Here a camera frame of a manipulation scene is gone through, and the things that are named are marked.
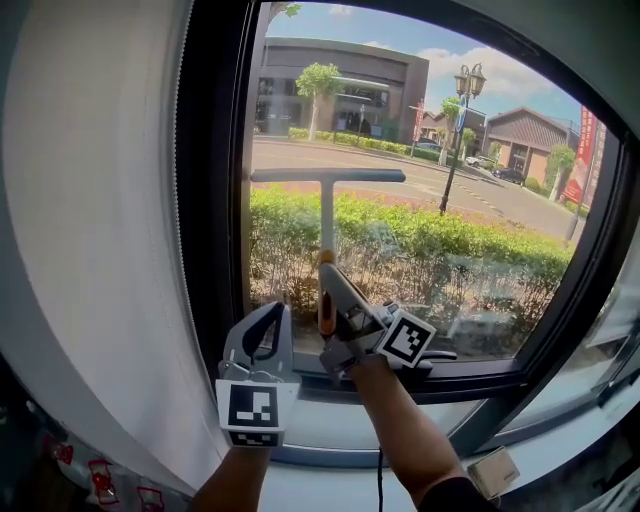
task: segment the red banner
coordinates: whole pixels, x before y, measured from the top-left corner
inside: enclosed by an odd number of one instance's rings
[[[582,197],[584,187],[591,165],[591,155],[593,154],[594,141],[596,135],[597,119],[585,107],[582,107],[582,119],[580,123],[580,145],[573,169],[569,175],[569,183],[564,189],[563,196],[578,203]]]
[[[416,124],[413,127],[413,141],[418,142],[422,136],[422,117],[424,116],[424,104],[422,100],[418,103],[418,109],[416,110]]]

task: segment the road marking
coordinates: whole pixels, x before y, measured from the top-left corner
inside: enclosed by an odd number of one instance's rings
[[[462,190],[464,190],[467,194],[471,195],[472,197],[475,197],[478,201],[482,202],[483,204],[486,204],[489,208],[491,208],[492,210],[495,210],[496,212],[498,212],[500,214],[500,216],[504,216],[504,213],[499,208],[497,208],[494,205],[492,205],[489,201],[484,199],[479,194],[476,194],[472,190],[469,190],[467,187],[465,187],[464,185],[460,185],[459,183],[456,183],[456,185],[458,187],[460,187]]]

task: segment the gray building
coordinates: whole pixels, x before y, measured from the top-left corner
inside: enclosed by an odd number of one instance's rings
[[[344,85],[343,93],[322,103],[318,130],[357,133],[361,129],[366,136],[410,143],[416,111],[409,107],[424,97],[429,61],[321,39],[266,39],[256,109],[261,133],[286,134],[289,127],[309,127],[311,101],[297,95],[295,81],[314,62],[335,64]]]

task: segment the black cable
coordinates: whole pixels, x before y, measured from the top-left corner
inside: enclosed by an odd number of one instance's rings
[[[382,512],[382,448],[378,449],[378,512]]]

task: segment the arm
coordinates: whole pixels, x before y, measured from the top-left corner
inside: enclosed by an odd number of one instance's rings
[[[466,476],[449,440],[418,408],[386,359],[358,364],[349,376],[373,422],[382,452],[416,507],[437,483]]]
[[[196,493],[193,512],[249,512],[258,510],[260,489],[271,450],[232,447],[216,472]]]

